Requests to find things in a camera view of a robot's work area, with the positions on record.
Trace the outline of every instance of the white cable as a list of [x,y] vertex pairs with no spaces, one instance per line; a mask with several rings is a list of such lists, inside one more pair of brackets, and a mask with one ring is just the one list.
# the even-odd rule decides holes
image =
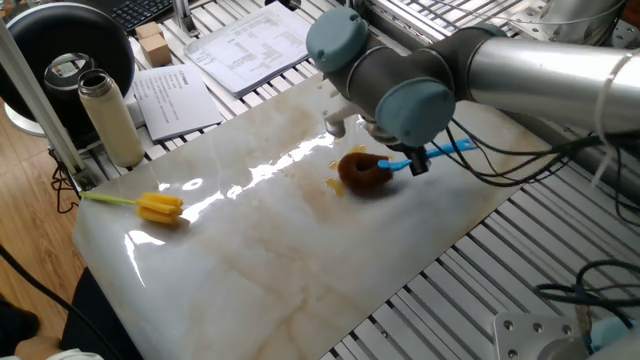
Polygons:
[[626,1],[624,1],[624,0],[620,1],[620,3],[618,5],[616,5],[616,6],[614,6],[613,8],[611,8],[611,9],[605,11],[605,12],[602,12],[602,13],[600,13],[598,15],[594,15],[592,17],[588,17],[588,18],[585,18],[585,19],[577,19],[577,20],[570,20],[570,21],[564,21],[564,22],[546,22],[546,21],[519,21],[519,20],[514,20],[514,19],[511,19],[511,18],[506,18],[506,17],[502,17],[502,16],[485,15],[485,14],[481,14],[481,13],[476,12],[476,11],[471,11],[471,10],[464,9],[464,8],[462,8],[460,6],[448,4],[447,2],[442,1],[442,0],[429,0],[429,1],[432,1],[432,2],[437,3],[437,4],[441,4],[441,5],[446,5],[446,6],[450,7],[450,8],[454,8],[456,10],[462,11],[463,13],[466,13],[467,15],[471,15],[471,16],[475,16],[475,17],[500,19],[500,20],[506,20],[506,21],[511,21],[511,22],[517,22],[519,24],[533,24],[533,25],[569,25],[569,24],[575,24],[575,23],[579,23],[579,22],[583,22],[583,21],[589,21],[589,20],[597,19],[597,18],[599,18],[601,16],[604,16],[604,15],[607,15],[607,14],[615,11],[620,6],[622,6],[623,4],[626,3]]
[[615,148],[611,145],[611,143],[609,143],[609,140],[607,140],[607,137],[605,136],[604,125],[602,124],[602,117],[604,115],[605,102],[607,101],[607,97],[609,97],[609,93],[611,92],[611,87],[613,86],[613,82],[615,81],[616,77],[618,76],[622,68],[624,68],[625,65],[627,65],[629,61],[638,53],[640,52],[639,51],[629,52],[621,56],[620,59],[618,59],[616,64],[611,69],[611,72],[609,72],[609,76],[607,76],[607,79],[604,81],[604,84],[602,84],[602,88],[598,93],[598,98],[596,100],[596,108],[593,114],[593,121],[594,121],[595,131],[598,134],[600,141],[602,141],[602,143],[606,146],[606,155],[600,162],[600,166],[598,166],[598,170],[596,171],[595,175],[593,176],[593,179],[591,180],[592,187],[595,187],[598,184],[598,182],[600,181],[600,178],[602,177],[602,174],[604,174],[605,169],[607,168],[607,166],[609,166],[609,163],[611,162],[615,154]]

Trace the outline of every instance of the cardboard box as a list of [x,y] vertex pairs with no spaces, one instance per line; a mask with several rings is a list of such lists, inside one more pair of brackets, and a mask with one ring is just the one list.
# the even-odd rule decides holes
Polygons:
[[142,26],[138,26],[136,28],[136,35],[138,36],[138,41],[142,39],[146,39],[152,37],[153,35],[160,35],[164,39],[164,34],[160,29],[160,26],[154,22],[150,22],[148,24],[144,24]]
[[160,34],[140,40],[144,58],[153,67],[159,67],[171,63],[171,51],[169,45]]

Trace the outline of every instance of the silver cylinder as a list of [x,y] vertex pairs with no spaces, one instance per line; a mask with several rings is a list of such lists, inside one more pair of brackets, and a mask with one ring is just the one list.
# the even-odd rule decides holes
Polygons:
[[[482,104],[594,130],[596,100],[625,50],[493,38],[471,60],[469,88]],[[640,129],[640,58],[618,73],[605,131]]]

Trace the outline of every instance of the yellow sponge brush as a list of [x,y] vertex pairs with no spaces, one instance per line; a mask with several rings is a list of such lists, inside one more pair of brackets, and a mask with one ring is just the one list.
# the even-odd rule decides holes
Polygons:
[[182,205],[184,204],[182,199],[177,196],[156,193],[144,193],[137,200],[84,191],[80,192],[80,196],[104,202],[138,205],[136,214],[142,219],[170,225],[178,224],[178,217],[182,215]]

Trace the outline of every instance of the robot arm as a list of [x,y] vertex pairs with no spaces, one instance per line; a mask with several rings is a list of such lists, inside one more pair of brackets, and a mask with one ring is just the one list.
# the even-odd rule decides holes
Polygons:
[[[369,34],[353,10],[312,25],[307,50],[324,73],[327,130],[344,136],[359,113],[379,142],[419,159],[460,100],[592,130],[596,100],[624,50],[513,40],[491,25],[465,28],[401,56]],[[607,97],[606,131],[640,128],[640,59],[621,70]],[[412,167],[427,171],[426,160]]]

